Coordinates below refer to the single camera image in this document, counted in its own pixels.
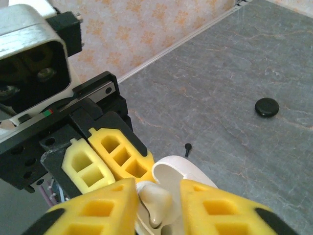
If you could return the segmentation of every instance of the black rubber cap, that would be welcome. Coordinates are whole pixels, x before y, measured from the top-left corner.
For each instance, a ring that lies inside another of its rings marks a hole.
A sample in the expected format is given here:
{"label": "black rubber cap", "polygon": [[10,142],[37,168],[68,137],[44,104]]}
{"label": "black rubber cap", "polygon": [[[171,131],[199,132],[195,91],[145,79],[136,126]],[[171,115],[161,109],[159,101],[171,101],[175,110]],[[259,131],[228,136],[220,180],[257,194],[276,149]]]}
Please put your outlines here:
{"label": "black rubber cap", "polygon": [[185,144],[185,149],[186,150],[191,150],[192,149],[192,145],[190,143]]}
{"label": "black rubber cap", "polygon": [[279,104],[271,98],[262,98],[256,102],[255,111],[264,118],[275,116],[279,111]]}

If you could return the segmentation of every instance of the cable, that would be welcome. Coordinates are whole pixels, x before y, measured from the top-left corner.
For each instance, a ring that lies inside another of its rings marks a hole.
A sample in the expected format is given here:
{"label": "cable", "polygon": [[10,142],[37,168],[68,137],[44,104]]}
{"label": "cable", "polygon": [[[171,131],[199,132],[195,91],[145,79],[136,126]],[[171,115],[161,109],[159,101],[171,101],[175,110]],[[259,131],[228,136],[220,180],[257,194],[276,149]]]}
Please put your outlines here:
{"label": "cable", "polygon": [[56,8],[55,6],[53,7],[53,9],[56,11],[57,15],[61,14],[60,10],[58,8]]}
{"label": "cable", "polygon": [[57,202],[56,197],[55,197],[55,196],[56,196],[56,193],[53,192],[53,190],[52,190],[53,182],[54,182],[54,179],[52,179],[50,183],[47,182],[47,185],[48,185],[48,188],[47,188],[47,189],[49,190],[49,193],[50,193],[50,196],[49,196],[50,200],[52,201],[52,203],[53,203],[54,205],[57,205],[58,202]]}
{"label": "cable", "polygon": [[43,196],[43,198],[45,199],[45,201],[47,202],[47,204],[48,204],[50,207],[53,207],[53,203],[52,203],[52,201],[49,199],[49,196],[48,196],[48,194],[45,192],[43,186],[39,186],[39,191],[40,191],[41,195]]}
{"label": "cable", "polygon": [[63,190],[62,190],[62,188],[61,188],[61,186],[60,185],[58,185],[59,186],[59,191],[60,191],[60,198],[61,198],[61,202],[65,202],[65,198],[64,198],[64,193],[63,193]]}

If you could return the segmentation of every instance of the white plastic object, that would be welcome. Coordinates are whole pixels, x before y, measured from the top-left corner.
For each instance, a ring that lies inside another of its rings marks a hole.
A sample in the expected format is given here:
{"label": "white plastic object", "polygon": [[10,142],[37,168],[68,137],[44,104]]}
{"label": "white plastic object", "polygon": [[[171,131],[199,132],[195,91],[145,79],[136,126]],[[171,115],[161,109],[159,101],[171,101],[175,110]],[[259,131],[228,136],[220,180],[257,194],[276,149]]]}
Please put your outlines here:
{"label": "white plastic object", "polygon": [[47,0],[10,0],[9,6],[17,4],[26,4],[35,8],[36,11],[45,19],[57,14],[53,6]]}
{"label": "white plastic object", "polygon": [[215,183],[197,166],[186,158],[175,155],[157,161],[152,167],[152,176],[156,182],[165,186],[166,189],[172,187],[172,182],[179,182],[182,179],[194,180],[217,188]]}
{"label": "white plastic object", "polygon": [[[152,167],[152,176],[157,184],[172,194],[172,207],[164,217],[161,226],[154,229],[150,225],[147,209],[139,204],[135,229],[139,235],[183,235],[183,221],[180,203],[179,184],[182,179],[194,180],[217,188],[210,178],[186,158],[168,156],[157,161]],[[137,193],[146,185],[153,185],[149,181],[136,185]]]}
{"label": "white plastic object", "polygon": [[4,120],[0,123],[0,136],[9,130],[14,129],[14,125],[9,120]]}
{"label": "white plastic object", "polygon": [[150,226],[159,227],[172,207],[171,193],[157,184],[149,184],[139,192],[139,198],[150,214]]}

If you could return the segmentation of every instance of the screw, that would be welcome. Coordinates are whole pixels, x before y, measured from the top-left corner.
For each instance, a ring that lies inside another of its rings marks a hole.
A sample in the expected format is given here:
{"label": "screw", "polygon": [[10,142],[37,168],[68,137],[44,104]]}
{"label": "screw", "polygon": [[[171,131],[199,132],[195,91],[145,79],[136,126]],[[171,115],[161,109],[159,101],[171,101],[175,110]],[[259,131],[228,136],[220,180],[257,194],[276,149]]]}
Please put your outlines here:
{"label": "screw", "polygon": [[20,91],[16,86],[1,86],[0,101],[6,101],[16,95]]}
{"label": "screw", "polygon": [[186,154],[185,154],[185,157],[187,157],[187,158],[188,158],[189,151],[192,149],[191,144],[190,144],[190,143],[185,144],[185,149],[186,149]]}
{"label": "screw", "polygon": [[37,185],[42,185],[44,181],[45,181],[44,179],[41,179],[41,180],[37,181],[36,184],[37,184]]}
{"label": "screw", "polygon": [[112,88],[111,88],[111,87],[108,87],[108,88],[106,89],[106,94],[109,94],[111,91],[112,91]]}
{"label": "screw", "polygon": [[56,71],[53,68],[45,68],[38,72],[37,80],[39,82],[46,82],[51,79],[56,74]]}

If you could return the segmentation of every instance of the small black pin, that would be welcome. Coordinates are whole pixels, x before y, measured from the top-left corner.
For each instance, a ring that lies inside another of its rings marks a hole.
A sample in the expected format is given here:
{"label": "small black pin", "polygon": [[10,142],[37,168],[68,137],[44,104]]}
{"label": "small black pin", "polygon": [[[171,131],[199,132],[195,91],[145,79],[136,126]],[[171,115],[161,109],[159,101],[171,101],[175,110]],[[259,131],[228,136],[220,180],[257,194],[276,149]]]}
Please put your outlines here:
{"label": "small black pin", "polygon": [[187,143],[185,144],[185,149],[186,149],[186,154],[185,154],[185,157],[188,158],[188,155],[189,155],[189,151],[191,150],[192,146],[190,143]]}

